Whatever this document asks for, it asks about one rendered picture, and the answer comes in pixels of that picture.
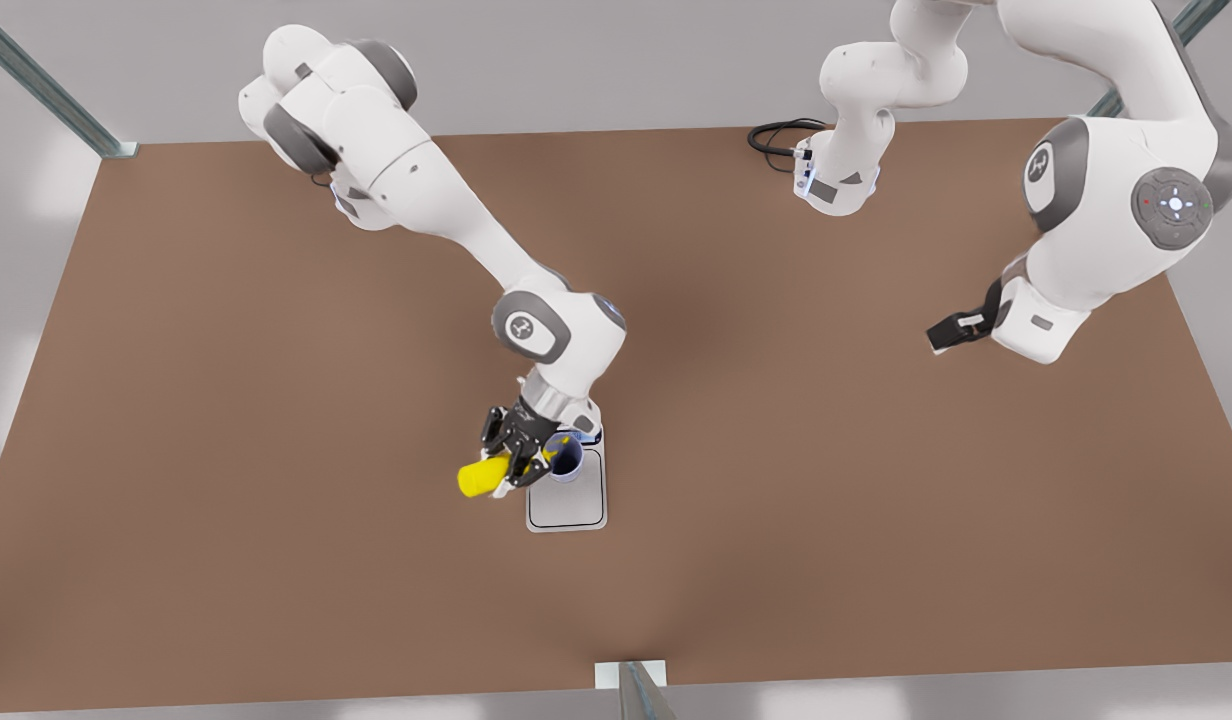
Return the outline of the yellow sauce bottle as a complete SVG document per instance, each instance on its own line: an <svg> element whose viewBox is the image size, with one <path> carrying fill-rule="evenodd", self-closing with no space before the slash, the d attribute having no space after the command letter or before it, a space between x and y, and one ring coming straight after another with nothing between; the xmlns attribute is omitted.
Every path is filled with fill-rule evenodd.
<svg viewBox="0 0 1232 720"><path fill-rule="evenodd" d="M508 454L500 456L487 457L483 454L483 459L478 462L466 465L464 468L460 468L457 478L460 478L460 489L466 497L476 497L480 494L492 494L493 497L501 498L508 494L511 489L501 485L501 480L505 478L508 471Z"/></svg>

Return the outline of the blue cup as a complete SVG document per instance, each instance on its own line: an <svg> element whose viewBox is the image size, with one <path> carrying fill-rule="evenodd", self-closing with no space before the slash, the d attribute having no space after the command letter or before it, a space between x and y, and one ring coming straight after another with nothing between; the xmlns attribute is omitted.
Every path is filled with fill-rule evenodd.
<svg viewBox="0 0 1232 720"><path fill-rule="evenodd" d="M549 475L556 482L569 483L582 470L585 448L577 433L561 432L548 439L540 455L547 461Z"/></svg>

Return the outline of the grey flat weighing scale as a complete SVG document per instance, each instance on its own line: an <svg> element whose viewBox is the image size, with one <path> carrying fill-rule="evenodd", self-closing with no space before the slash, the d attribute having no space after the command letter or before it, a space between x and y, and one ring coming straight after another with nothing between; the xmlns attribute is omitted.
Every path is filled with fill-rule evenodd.
<svg viewBox="0 0 1232 720"><path fill-rule="evenodd" d="M602 436L577 433L585 448L580 473L569 483L552 477L526 489L526 528L530 533L570 533L601 529L607 523L609 502Z"/></svg>

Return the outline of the silver frame post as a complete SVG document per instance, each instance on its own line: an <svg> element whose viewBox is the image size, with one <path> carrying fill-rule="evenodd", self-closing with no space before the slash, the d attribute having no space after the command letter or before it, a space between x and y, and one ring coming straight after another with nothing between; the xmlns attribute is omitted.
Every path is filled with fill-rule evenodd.
<svg viewBox="0 0 1232 720"><path fill-rule="evenodd" d="M1124 18L1105 26L1104 46L1112 51L1105 65L1085 68L1105 78L1109 90L1088 117L1181 120L1206 117L1221 126L1218 110L1198 78L1186 44L1225 12L1230 0L1188 0L1175 18L1165 18L1154 0L1093 0L1117 9Z"/></svg>
<svg viewBox="0 0 1232 720"><path fill-rule="evenodd" d="M0 27L0 68L101 159L136 158L139 143L118 141Z"/></svg>
<svg viewBox="0 0 1232 720"><path fill-rule="evenodd" d="M667 662L634 660L594 665L596 689L618 692L620 720L678 720L667 702Z"/></svg>

